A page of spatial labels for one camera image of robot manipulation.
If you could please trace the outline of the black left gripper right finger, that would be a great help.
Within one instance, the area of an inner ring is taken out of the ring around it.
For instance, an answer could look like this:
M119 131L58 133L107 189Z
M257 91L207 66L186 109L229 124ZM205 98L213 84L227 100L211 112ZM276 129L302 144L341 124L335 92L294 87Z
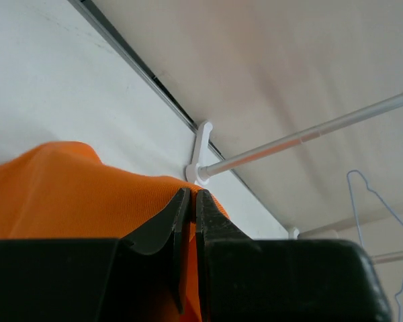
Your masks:
M196 197L196 247L202 320L261 321L261 249L221 213L207 190Z

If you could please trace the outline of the orange trousers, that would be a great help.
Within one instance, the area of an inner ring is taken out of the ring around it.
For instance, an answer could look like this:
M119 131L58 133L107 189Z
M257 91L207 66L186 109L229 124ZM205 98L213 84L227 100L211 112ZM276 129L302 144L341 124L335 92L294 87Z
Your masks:
M185 310L139 314L121 238L191 191ZM195 184L105 165L52 142L0 165L0 321L203 321Z

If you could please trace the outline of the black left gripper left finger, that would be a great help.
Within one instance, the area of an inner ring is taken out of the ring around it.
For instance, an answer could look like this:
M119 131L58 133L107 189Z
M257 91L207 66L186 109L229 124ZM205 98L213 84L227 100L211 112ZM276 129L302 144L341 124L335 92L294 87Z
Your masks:
M191 191L179 189L158 214L121 238L137 313L184 313L190 223Z

